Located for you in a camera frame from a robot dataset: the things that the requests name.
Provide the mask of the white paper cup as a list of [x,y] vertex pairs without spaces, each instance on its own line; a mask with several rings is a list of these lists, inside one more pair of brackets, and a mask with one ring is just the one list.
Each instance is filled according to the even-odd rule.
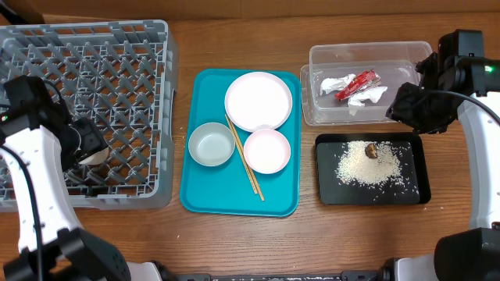
[[86,157],[85,159],[79,161],[80,165],[99,165],[103,163],[109,155],[109,149],[104,148],[103,150],[94,153],[93,155],[90,155]]

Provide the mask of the red snack wrapper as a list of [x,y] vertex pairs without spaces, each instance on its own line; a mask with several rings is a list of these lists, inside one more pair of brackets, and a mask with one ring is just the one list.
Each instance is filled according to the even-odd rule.
[[380,82],[380,76],[373,69],[362,72],[355,76],[346,88],[336,93],[335,98],[339,101],[345,100],[361,90],[379,86]]

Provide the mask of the brown food chunk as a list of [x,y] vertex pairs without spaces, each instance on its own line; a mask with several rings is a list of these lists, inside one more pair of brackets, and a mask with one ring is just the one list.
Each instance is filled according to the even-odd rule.
[[365,154],[368,158],[375,159],[378,158],[377,146],[375,143],[368,143],[365,147]]

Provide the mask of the rice grains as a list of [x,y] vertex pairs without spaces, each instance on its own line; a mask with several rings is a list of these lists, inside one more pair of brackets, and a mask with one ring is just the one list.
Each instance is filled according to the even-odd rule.
[[[378,158],[365,154],[368,143],[377,146]],[[411,205],[420,201],[420,191],[408,141],[362,141],[340,144],[335,155],[336,187],[348,193],[348,202],[357,205]]]

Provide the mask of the white napkin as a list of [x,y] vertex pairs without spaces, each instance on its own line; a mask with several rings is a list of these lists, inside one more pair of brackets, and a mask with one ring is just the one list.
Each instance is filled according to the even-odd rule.
[[[346,88],[355,76],[359,74],[350,73],[342,77],[324,79],[320,84],[320,95],[333,94],[335,96],[336,93]],[[379,86],[361,90],[345,100],[339,101],[334,98],[339,102],[345,101],[348,105],[349,113],[354,116],[360,108],[365,106],[366,101],[373,104],[378,103],[387,89],[388,87],[383,86],[380,82]]]

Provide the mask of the grey-green ceramic bowl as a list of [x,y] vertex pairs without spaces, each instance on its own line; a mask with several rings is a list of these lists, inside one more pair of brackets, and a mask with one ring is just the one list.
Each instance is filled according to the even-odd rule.
[[198,126],[188,139],[190,156],[200,165],[214,167],[225,163],[235,148],[234,136],[221,123]]

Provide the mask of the pink-white small bowl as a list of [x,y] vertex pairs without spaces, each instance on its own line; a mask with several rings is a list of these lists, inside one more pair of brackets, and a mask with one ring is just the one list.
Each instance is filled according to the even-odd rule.
[[258,130],[245,141],[244,157],[249,167],[255,172],[278,173],[291,158],[291,145],[288,139],[277,130]]

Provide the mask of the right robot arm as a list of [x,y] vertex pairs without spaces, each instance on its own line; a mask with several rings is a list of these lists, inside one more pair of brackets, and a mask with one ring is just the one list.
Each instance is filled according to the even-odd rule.
[[466,136],[473,203],[467,231],[443,237],[434,253],[394,262],[394,280],[499,278],[499,62],[476,52],[433,53],[416,66],[387,117],[415,133],[443,133],[458,120]]

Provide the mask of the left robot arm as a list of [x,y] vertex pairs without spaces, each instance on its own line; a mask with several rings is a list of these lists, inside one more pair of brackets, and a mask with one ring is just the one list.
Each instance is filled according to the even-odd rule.
[[63,178],[62,146],[84,145],[85,124],[52,101],[21,101],[1,115],[1,156],[20,217],[17,259],[7,280],[130,280],[129,265],[112,244],[83,229]]

